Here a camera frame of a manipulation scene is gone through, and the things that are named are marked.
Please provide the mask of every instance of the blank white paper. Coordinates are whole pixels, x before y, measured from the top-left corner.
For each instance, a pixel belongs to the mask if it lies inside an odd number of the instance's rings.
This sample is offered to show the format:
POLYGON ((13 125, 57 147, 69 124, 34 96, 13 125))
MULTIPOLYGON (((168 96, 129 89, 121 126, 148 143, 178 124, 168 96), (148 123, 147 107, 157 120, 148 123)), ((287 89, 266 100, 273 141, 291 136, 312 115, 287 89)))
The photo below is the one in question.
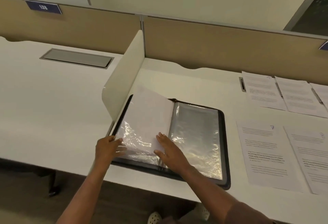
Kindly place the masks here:
POLYGON ((123 139, 128 151, 154 154, 164 152, 156 135, 168 135, 173 102, 164 96, 138 86, 124 115, 116 137, 123 139))
POLYGON ((279 94, 274 78, 242 72, 246 93, 256 105, 265 108, 287 110, 284 100, 279 94))
POLYGON ((319 85, 315 83, 310 83, 316 94, 321 99, 322 103, 326 106, 328 109, 328 86, 319 85))
POLYGON ((281 147, 281 127, 238 121, 238 133, 251 184, 301 191, 289 158, 281 147))
POLYGON ((284 128, 311 191, 328 195, 328 133, 284 128))
POLYGON ((276 77, 276 81, 290 112, 328 118, 326 108, 321 105, 306 81, 276 77))

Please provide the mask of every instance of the gray metal flap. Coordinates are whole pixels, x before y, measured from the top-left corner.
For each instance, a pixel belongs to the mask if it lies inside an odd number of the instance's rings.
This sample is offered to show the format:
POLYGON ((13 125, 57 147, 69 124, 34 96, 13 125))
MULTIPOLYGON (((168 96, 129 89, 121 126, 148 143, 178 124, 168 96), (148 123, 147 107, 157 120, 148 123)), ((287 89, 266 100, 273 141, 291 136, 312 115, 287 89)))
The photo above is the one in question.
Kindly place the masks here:
POLYGON ((113 60, 113 57, 51 49, 41 59, 106 69, 113 60))

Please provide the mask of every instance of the forearm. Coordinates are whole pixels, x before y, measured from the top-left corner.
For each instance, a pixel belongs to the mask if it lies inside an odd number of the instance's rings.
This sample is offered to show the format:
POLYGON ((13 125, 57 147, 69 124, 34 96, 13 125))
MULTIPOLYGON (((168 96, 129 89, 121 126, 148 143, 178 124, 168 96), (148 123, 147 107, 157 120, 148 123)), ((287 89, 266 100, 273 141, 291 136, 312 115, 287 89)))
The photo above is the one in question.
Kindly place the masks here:
POLYGON ((228 211, 238 201, 194 167, 185 170, 181 176, 215 220, 224 223, 228 211))
POLYGON ((106 169, 95 166, 65 209, 57 224, 89 223, 99 196, 106 169))

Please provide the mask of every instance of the open folder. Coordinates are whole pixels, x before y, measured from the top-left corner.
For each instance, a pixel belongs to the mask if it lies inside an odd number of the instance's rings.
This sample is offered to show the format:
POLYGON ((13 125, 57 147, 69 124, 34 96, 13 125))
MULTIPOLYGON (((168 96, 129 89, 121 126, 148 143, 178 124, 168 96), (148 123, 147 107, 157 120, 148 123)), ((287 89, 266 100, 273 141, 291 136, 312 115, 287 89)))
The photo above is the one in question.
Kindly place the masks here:
POLYGON ((230 187, 223 112, 167 99, 142 86, 129 97, 112 133, 127 147, 127 154, 113 163, 182 180, 154 154, 154 150, 165 152, 156 139, 159 132, 167 135, 199 172, 225 189, 230 187))

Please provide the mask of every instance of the number plate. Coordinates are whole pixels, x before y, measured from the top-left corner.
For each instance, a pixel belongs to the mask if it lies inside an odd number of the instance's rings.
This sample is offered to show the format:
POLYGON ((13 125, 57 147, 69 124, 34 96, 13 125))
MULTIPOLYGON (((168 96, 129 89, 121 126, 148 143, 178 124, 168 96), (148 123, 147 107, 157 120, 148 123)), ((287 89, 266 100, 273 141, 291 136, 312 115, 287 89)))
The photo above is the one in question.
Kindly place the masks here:
POLYGON ((53 12, 62 14, 59 6, 53 3, 45 3, 33 0, 25 1, 31 10, 42 11, 42 12, 53 12))

